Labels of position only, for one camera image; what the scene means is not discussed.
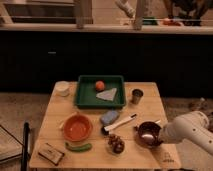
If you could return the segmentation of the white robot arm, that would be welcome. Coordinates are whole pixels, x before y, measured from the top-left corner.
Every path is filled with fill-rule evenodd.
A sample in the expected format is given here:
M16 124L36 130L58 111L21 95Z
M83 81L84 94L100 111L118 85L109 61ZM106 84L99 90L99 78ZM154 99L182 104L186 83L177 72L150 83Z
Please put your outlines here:
M213 133L208 130L209 126L209 118L203 112L189 112L165 124L158 139L165 144L177 144L187 139L213 155Z

